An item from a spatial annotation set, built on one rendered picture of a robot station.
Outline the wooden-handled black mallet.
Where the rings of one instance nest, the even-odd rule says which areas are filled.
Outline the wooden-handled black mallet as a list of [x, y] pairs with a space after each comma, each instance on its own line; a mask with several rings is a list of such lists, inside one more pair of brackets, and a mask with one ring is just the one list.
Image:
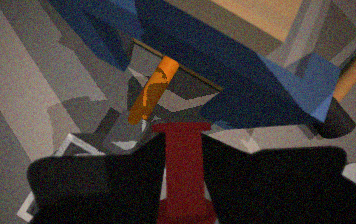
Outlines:
[[339, 104], [354, 84], [356, 84], [356, 57], [341, 72], [337, 80], [324, 123], [311, 124], [323, 138], [343, 137], [355, 129], [356, 123]]

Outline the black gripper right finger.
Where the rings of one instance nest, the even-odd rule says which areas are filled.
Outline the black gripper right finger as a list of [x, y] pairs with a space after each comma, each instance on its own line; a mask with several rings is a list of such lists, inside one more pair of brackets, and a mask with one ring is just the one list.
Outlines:
[[260, 149], [248, 154], [201, 133], [204, 180], [219, 224], [260, 224], [273, 178], [280, 175], [343, 174], [341, 147]]

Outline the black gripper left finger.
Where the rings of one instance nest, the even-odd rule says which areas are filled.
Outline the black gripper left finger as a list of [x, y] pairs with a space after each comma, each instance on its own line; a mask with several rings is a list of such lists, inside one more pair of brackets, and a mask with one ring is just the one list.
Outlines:
[[122, 201], [129, 224], [156, 224], [165, 162], [159, 133], [130, 155], [37, 159], [27, 178], [39, 210], [47, 203]]

